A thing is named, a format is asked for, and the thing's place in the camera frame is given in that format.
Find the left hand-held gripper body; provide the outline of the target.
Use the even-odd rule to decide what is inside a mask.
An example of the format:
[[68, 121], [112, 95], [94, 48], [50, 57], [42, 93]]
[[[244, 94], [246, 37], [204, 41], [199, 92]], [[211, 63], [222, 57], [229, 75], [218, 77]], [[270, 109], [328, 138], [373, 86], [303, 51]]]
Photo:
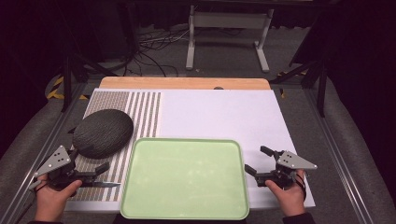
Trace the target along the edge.
[[95, 182], [94, 172], [79, 172], [76, 169], [76, 161], [70, 161], [69, 151], [64, 146], [59, 146], [52, 152], [34, 173], [35, 181], [29, 190], [36, 189], [40, 184], [38, 178], [42, 175], [48, 176], [47, 185], [56, 190], [62, 190], [76, 180], [81, 180], [82, 184]]

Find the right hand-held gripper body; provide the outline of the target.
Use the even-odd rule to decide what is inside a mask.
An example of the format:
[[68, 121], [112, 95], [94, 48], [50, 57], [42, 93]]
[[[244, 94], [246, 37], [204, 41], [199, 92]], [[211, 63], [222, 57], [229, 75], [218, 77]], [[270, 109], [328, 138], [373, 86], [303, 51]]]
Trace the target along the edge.
[[296, 182], [298, 170], [316, 170], [318, 168], [311, 161], [286, 150], [274, 151], [272, 157], [276, 161], [276, 168], [269, 173], [257, 172], [254, 177], [259, 187], [265, 187], [265, 181], [272, 180], [283, 189]]

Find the light green plastic tray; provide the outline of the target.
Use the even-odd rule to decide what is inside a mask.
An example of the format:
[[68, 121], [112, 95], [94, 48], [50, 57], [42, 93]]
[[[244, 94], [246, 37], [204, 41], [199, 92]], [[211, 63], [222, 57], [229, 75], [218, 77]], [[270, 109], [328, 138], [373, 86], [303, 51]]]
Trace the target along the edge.
[[129, 219], [241, 220], [248, 194], [233, 140], [142, 138], [134, 143], [121, 197]]

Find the person's right hand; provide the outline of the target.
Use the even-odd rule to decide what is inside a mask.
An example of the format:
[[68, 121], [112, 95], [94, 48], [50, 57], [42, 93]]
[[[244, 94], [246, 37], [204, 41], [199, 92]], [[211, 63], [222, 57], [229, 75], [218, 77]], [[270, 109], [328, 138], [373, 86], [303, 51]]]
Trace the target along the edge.
[[297, 171], [296, 182], [288, 189], [281, 189], [272, 180], [265, 181], [265, 185], [276, 196], [281, 211], [286, 217], [298, 216], [305, 212], [303, 184], [304, 170]]

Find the steel knife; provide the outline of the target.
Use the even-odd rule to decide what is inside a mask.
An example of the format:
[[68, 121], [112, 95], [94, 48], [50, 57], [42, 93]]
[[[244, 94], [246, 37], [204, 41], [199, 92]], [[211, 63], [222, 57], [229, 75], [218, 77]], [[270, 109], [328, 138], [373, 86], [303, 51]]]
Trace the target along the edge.
[[114, 188], [118, 187], [120, 183], [114, 182], [91, 182], [91, 183], [83, 183], [81, 188]]

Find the aluminium rail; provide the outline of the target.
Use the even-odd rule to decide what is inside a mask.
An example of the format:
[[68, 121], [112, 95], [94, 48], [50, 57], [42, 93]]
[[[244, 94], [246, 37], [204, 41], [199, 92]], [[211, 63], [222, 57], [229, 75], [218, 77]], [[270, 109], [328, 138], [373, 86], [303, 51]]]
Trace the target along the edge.
[[339, 146], [332, 135], [332, 131], [326, 119], [320, 115], [317, 109], [315, 94], [311, 90], [304, 90], [304, 95], [311, 110], [313, 111], [318, 126], [322, 131], [325, 142], [329, 149], [330, 156], [332, 158], [332, 163], [334, 164], [337, 174], [341, 179], [343, 187], [346, 191], [346, 195], [351, 202], [360, 224], [373, 224], [372, 217], [363, 198], [361, 197], [361, 193], [357, 188], [356, 182], [347, 167], [347, 163], [341, 154]]
[[51, 99], [25, 125], [0, 160], [0, 224], [14, 224], [30, 202], [28, 189], [40, 163], [57, 147], [63, 128], [86, 89], [72, 85], [72, 101], [62, 112], [64, 101]]

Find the black metal stand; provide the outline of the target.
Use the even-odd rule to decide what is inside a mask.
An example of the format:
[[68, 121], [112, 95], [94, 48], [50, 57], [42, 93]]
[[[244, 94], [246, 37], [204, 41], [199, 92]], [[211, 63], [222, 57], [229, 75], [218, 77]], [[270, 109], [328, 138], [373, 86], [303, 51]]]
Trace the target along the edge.
[[87, 72], [84, 70], [84, 66], [88, 65], [96, 72], [105, 75], [106, 77], [115, 77], [116, 74], [110, 70], [104, 68], [102, 65], [95, 63], [88, 58], [85, 58], [76, 53], [67, 54], [63, 60], [63, 72], [64, 77], [64, 104], [62, 111], [65, 112], [67, 108], [73, 102], [72, 97], [72, 76], [75, 76], [78, 82], [86, 82], [88, 80]]
[[280, 76], [270, 80], [269, 83], [280, 84], [288, 79], [296, 77], [302, 72], [305, 72], [303, 79], [300, 81], [300, 85], [303, 89], [312, 89], [314, 84], [318, 82], [317, 110], [324, 118], [324, 102], [328, 76], [327, 69], [325, 68], [323, 61], [308, 62], [292, 69], [289, 72], [281, 72]]

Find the dark textured oval object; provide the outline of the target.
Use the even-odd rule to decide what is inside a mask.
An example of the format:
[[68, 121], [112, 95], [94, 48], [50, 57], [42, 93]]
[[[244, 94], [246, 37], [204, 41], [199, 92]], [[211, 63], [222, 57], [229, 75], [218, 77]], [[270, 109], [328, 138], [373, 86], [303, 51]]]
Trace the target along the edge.
[[133, 120], [118, 109], [90, 114], [74, 130], [72, 145], [89, 159], [105, 159], [122, 150], [134, 133]]

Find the person's left hand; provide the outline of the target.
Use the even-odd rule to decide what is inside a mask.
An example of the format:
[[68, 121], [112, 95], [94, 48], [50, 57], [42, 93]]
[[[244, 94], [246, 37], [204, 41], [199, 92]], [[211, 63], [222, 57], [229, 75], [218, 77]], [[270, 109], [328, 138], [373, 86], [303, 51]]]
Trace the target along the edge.
[[34, 221], [60, 222], [67, 200], [77, 192], [82, 182], [76, 180], [61, 191], [57, 191], [47, 185], [47, 175], [42, 175], [38, 179], [40, 184], [35, 189], [36, 212]]

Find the white metal stand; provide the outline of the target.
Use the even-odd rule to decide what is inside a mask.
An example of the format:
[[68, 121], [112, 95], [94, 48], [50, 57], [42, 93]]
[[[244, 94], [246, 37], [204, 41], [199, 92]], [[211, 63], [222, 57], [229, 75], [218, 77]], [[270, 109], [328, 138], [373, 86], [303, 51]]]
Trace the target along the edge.
[[191, 70], [194, 64], [195, 29], [196, 28], [233, 28], [261, 30], [261, 38], [254, 42], [254, 47], [262, 71], [270, 71], [263, 46], [274, 15], [273, 9], [263, 14], [229, 13], [229, 12], [201, 12], [196, 6], [190, 6], [189, 15], [189, 45], [186, 59], [186, 69]]

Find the striped woven placemat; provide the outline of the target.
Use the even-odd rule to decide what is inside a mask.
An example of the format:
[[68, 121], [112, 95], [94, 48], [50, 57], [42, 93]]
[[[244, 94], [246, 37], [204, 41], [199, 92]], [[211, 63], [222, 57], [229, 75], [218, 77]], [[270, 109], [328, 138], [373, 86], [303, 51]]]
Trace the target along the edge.
[[155, 137], [159, 128], [162, 95], [155, 91], [98, 91], [95, 90], [83, 118], [103, 109], [118, 109], [130, 116], [134, 123], [134, 133], [129, 143], [113, 156], [94, 160], [79, 155], [77, 169], [81, 172], [93, 171], [95, 167], [109, 162], [109, 170], [99, 175], [97, 180], [120, 183], [113, 188], [80, 188], [72, 201], [118, 202], [130, 163], [133, 143], [142, 137]]

